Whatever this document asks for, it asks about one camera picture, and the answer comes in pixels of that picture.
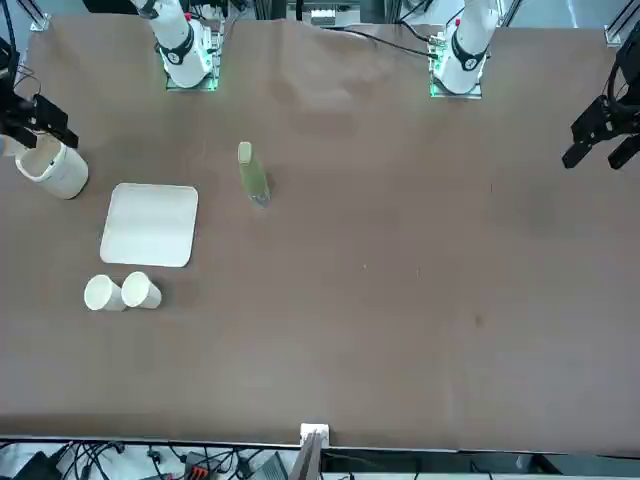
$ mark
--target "brown table surface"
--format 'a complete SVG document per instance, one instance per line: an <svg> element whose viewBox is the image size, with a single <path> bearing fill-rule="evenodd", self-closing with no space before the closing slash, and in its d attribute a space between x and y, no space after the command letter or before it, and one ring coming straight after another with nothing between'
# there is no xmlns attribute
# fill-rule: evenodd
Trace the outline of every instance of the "brown table surface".
<svg viewBox="0 0 640 480"><path fill-rule="evenodd" d="M498 31L482 101L306 25L239 21L215 94L165 92L153 46L108 15L31 39L91 177L60 201L0 164L1 432L295 443L318 422L338 445L638 451L640 163L560 161L613 60L601 31ZM143 268L157 311L82 301L134 270L99 258L120 182L200 195L187 267Z"/></svg>

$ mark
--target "white plate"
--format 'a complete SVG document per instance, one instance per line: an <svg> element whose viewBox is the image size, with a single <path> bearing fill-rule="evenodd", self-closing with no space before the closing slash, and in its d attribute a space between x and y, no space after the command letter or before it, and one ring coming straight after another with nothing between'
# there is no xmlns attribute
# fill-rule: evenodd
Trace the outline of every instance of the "white plate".
<svg viewBox="0 0 640 480"><path fill-rule="evenodd" d="M121 183L113 189L100 258L106 263L184 267L198 210L193 187Z"/></svg>

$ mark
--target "white paper cup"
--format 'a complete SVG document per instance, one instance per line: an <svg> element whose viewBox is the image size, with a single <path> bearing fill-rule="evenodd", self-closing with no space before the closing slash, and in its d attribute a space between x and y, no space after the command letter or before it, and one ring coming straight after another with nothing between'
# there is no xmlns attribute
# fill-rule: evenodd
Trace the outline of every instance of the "white paper cup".
<svg viewBox="0 0 640 480"><path fill-rule="evenodd" d="M157 308L162 293L143 272L133 272L122 284L122 300L132 308Z"/></svg>
<svg viewBox="0 0 640 480"><path fill-rule="evenodd" d="M84 303L89 310L111 310L121 312L125 309L120 287L106 275L96 275L84 289Z"/></svg>

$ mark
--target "black cable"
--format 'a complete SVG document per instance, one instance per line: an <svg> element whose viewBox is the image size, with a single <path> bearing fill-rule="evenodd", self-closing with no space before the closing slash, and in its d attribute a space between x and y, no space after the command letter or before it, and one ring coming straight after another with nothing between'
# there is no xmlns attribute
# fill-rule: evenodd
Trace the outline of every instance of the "black cable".
<svg viewBox="0 0 640 480"><path fill-rule="evenodd" d="M257 455L261 454L262 452L264 452L264 449L261 448L260 450L255 451L254 453L252 453L251 455L249 455L246 459L245 462L250 462L251 460L253 460L254 458L256 458Z"/></svg>
<svg viewBox="0 0 640 480"><path fill-rule="evenodd" d="M78 475L78 459L80 458L80 456L78 455L79 451L80 451L80 444L78 444L78 446L76 448L75 457L73 459L73 472L76 475L76 480L80 480L80 476Z"/></svg>
<svg viewBox="0 0 640 480"><path fill-rule="evenodd" d="M171 450L171 453L173 453L176 456L176 458L180 460L180 463L186 462L186 458L183 455L180 455L178 452L176 452L176 449L173 448L172 445L167 445L167 447L169 447L169 450Z"/></svg>
<svg viewBox="0 0 640 480"><path fill-rule="evenodd" d="M40 93L42 92L42 82L40 82L40 80L38 80L38 78L35 75L32 75L31 73L25 73L25 72L20 72L20 73L22 73L22 78L20 78L20 80L16 82L13 88L14 89L17 88L18 85L20 85L25 78L32 78L33 80L38 82L38 93L36 93L36 95L40 95Z"/></svg>
<svg viewBox="0 0 640 480"><path fill-rule="evenodd" d="M9 59L9 75L11 81L16 78L16 69L18 67L18 53L16 48L16 36L13 31L13 24L11 23L11 15L9 14L9 6L7 0L0 0L2 2L2 11L4 12L4 20L7 23L7 30L9 30L9 43L11 47L11 59Z"/></svg>
<svg viewBox="0 0 640 480"><path fill-rule="evenodd" d="M233 454L236 453L236 450L233 449L231 450L231 453L229 453L229 455L227 455L226 457L224 457L221 461L220 461L220 465L218 466L218 473L222 473L222 474L227 474L231 471L231 467L233 466ZM227 459L230 458L231 461L229 462L229 466L227 467L226 470L222 470L222 465L224 465L224 462L227 461Z"/></svg>
<svg viewBox="0 0 640 480"><path fill-rule="evenodd" d="M411 35L413 35L414 37L416 37L418 40L422 40L423 42L429 43L429 38L425 37L423 35L420 35L418 32L416 32L416 29L413 28L411 25L409 25L407 22L405 22L404 20L400 21L400 25L404 26L407 28L407 30L409 30L409 32L411 33Z"/></svg>
<svg viewBox="0 0 640 480"><path fill-rule="evenodd" d="M623 105L618 102L615 95L613 94L613 88L616 83L616 76L618 74L618 69L620 66L618 65L617 59L613 62L613 66L611 67L611 72L609 73L609 80L607 80L607 97L609 99L609 104L612 109L619 110L625 113L635 114L640 112L640 106L638 105Z"/></svg>
<svg viewBox="0 0 640 480"><path fill-rule="evenodd" d="M96 452L98 452L98 449L101 447L102 445L90 445L90 446L87 446L86 444L83 445L84 451L87 452L87 455L89 456L89 462L90 462L89 468L95 465L96 467L98 467L98 471L100 472L102 479L110 480L109 476L102 469L102 464L100 463L100 458L99 458L99 456L104 452L105 449L103 448L99 453L96 454Z"/></svg>
<svg viewBox="0 0 640 480"><path fill-rule="evenodd" d="M149 445L149 450L147 450L147 456L151 459L151 463L153 463L153 468L156 469L156 473L158 474L158 478L164 478L162 476L162 473L160 472L160 469L158 468L158 464L156 463L156 459L153 455L149 455L149 452L151 452L151 445Z"/></svg>
<svg viewBox="0 0 640 480"><path fill-rule="evenodd" d="M378 38L378 37L375 37L373 35L369 35L368 33L359 32L357 30L347 30L345 28L340 28L340 27L339 28L330 28L330 29L327 29L327 30L337 30L337 31L342 31L342 32L347 32L347 33L353 33L355 35L360 35L361 37L368 38L368 39L373 40L375 42L383 43L385 45L389 45L390 47L397 48L399 50L402 50L403 52L413 53L415 55L420 55L422 57L432 58L434 60L438 59L438 55L436 55L435 53L427 53L427 52L421 52L420 50L414 50L413 48L405 47L403 45L398 45L397 43L389 42L387 40L383 40L382 38Z"/></svg>
<svg viewBox="0 0 640 480"><path fill-rule="evenodd" d="M211 462L209 458L209 452L207 451L207 447L204 447L204 456L207 458L207 474L211 475Z"/></svg>
<svg viewBox="0 0 640 480"><path fill-rule="evenodd" d="M476 462L471 460L471 471L475 473L484 473L485 475L489 475L489 480L493 480L493 475L488 470L480 470L476 465Z"/></svg>
<svg viewBox="0 0 640 480"><path fill-rule="evenodd" d="M423 12L423 13L425 13L427 11L427 9L431 6L432 3L433 3L433 0L422 0L421 2L418 2L417 4L415 4L413 6L413 8L411 10L409 10L407 13L405 13L400 18L400 20L398 20L398 23L401 23L404 19L409 17L413 12L415 12L417 9L419 9L422 5L425 6L424 12Z"/></svg>
<svg viewBox="0 0 640 480"><path fill-rule="evenodd" d="M464 10L464 7L462 7L460 10L458 10L456 13L454 13L454 14L453 14L453 16L452 16L449 20L447 20L447 23L445 23L445 24L444 24L444 26L445 26L445 27L448 27L448 26L449 26L449 24L450 24L451 22L453 22L453 20L455 20L455 18L456 18L458 15L460 15L460 14L462 13L462 11L463 11L463 10Z"/></svg>
<svg viewBox="0 0 640 480"><path fill-rule="evenodd" d="M339 453L332 453L332 452L324 452L324 455L327 455L329 457L334 457L334 458L343 458L345 460L355 460L356 462L362 462L364 464L374 466L380 470L384 470L384 467L382 465L376 462L372 462L371 460L367 460L366 458L350 457L349 455L342 455Z"/></svg>

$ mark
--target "cable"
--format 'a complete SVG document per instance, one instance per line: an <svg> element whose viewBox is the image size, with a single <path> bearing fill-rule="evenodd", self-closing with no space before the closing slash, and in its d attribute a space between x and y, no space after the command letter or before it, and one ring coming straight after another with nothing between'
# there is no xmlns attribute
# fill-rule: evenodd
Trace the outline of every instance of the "cable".
<svg viewBox="0 0 640 480"><path fill-rule="evenodd" d="M460 14L462 13L462 11L463 11L463 10L464 10L464 7L462 7L460 10L458 10L456 13L454 13L454 14L453 14L453 16L452 16L449 20L447 20L447 23L445 23L445 24L444 24L444 26L445 26L445 27L448 27L448 26L449 26L449 24L450 24L451 22L453 22L453 20L454 20L458 15L460 15Z"/></svg>
<svg viewBox="0 0 640 480"><path fill-rule="evenodd" d="M98 458L106 449L103 448L99 453L96 453L98 452L98 449L102 447L102 445L87 446L85 444L83 445L83 447L84 447L84 451L87 452L87 455L89 456L89 459L91 461L91 463L89 464L90 467L95 465L96 467L98 467L98 471L100 472L100 475L102 475L103 480L110 480L109 476L106 473L104 473L104 470L102 469L102 464L100 463L100 459Z"/></svg>
<svg viewBox="0 0 640 480"><path fill-rule="evenodd" d="M9 42L11 46L11 59L9 60L9 75L11 81L15 79L16 69L18 66L18 53L16 49L16 36L13 31L13 24L11 23L11 15L9 14L9 6L7 0L0 0L2 2L2 11L4 12L4 20L7 23L7 30L9 30Z"/></svg>
<svg viewBox="0 0 640 480"><path fill-rule="evenodd" d="M167 447L169 447L169 450L171 450L171 453L173 453L176 456L176 458L180 460L181 463L185 463L186 458L183 455L180 455L178 452L176 452L176 449L173 448L172 445L167 444Z"/></svg>
<svg viewBox="0 0 640 480"><path fill-rule="evenodd" d="M22 73L22 77L20 78L20 80L18 80L15 83L13 88L16 89L18 87L18 85L20 85L25 78L32 78L33 80L38 82L38 93L36 93L36 95L40 95L40 93L42 92L42 83L40 82L40 80L38 80L34 75L32 75L30 73L25 73L25 72L20 72L20 73Z"/></svg>
<svg viewBox="0 0 640 480"><path fill-rule="evenodd" d="M438 59L438 56L435 53L428 53L428 52L421 52L420 50L414 50L413 48L405 47L403 45L398 45L397 43L393 43L393 42L389 42L387 40L383 40L382 38L374 37L373 35L369 35L368 33L358 32L357 30L347 30L347 29L344 29L344 28L332 28L332 29L328 29L328 30L337 30L337 31L342 31L342 32L347 32L347 33L353 33L354 35L360 35L361 37L365 37L365 38L368 38L370 40L373 40L373 41L376 41L376 42L379 42L379 43L383 43L385 45L389 45L390 47L397 48L398 50L402 50L403 52L413 53L415 55L420 55L420 56L423 56L423 57L432 58L434 60Z"/></svg>
<svg viewBox="0 0 640 480"><path fill-rule="evenodd" d="M251 455L249 455L246 459L245 462L250 462L251 460L253 460L254 458L256 458L257 455L261 454L262 452L264 452L264 449L261 448L260 450L255 451L254 453L252 453Z"/></svg>
<svg viewBox="0 0 640 480"><path fill-rule="evenodd" d="M489 475L489 480L493 480L493 475L488 470L480 470L476 465L476 462L471 460L471 471L475 473L484 473L485 475Z"/></svg>
<svg viewBox="0 0 640 480"><path fill-rule="evenodd" d="M338 453L332 453L332 452L325 452L325 455L329 456L329 457L334 457L334 458L343 458L345 460L355 460L357 462L362 462L365 463L367 465L371 465L373 467L376 467L380 470L384 470L384 467L376 462L372 462L371 460L367 460L366 458L360 458L360 457L350 457L349 455L340 455Z"/></svg>
<svg viewBox="0 0 640 480"><path fill-rule="evenodd" d="M158 474L158 478L164 478L162 473L160 472L160 469L158 468L158 464L156 463L155 457L153 455L150 455L150 452L152 452L151 445L149 445L149 450L147 450L147 456L151 459L151 463L153 463L153 468L156 469L156 473Z"/></svg>
<svg viewBox="0 0 640 480"><path fill-rule="evenodd" d="M418 32L416 32L416 29L413 28L411 25L409 25L407 22L405 22L404 20L400 21L400 25L404 26L407 28L407 30L409 30L409 32L411 33L411 35L413 35L414 37L416 37L418 40L422 40L425 43L429 43L429 37L425 37L423 35L420 35Z"/></svg>
<svg viewBox="0 0 640 480"><path fill-rule="evenodd" d="M609 99L609 103L611 107L615 110L619 110L625 113L635 114L640 112L640 106L638 105L623 105L618 102L616 96L613 94L613 88L616 83L616 76L618 74L618 69L620 66L618 65L618 60L616 59L613 62L613 66L611 67L611 72L609 73L609 79L607 80L607 97Z"/></svg>
<svg viewBox="0 0 640 480"><path fill-rule="evenodd" d="M422 5L425 5L425 9L424 12L427 11L427 9L431 6L431 4L433 3L433 0L422 0L421 2L416 3L413 8L411 10L409 10L407 13L405 13L400 20L398 20L398 23L402 23L402 21L404 19L406 19L407 17L409 17L413 12L415 12L417 9L419 9Z"/></svg>

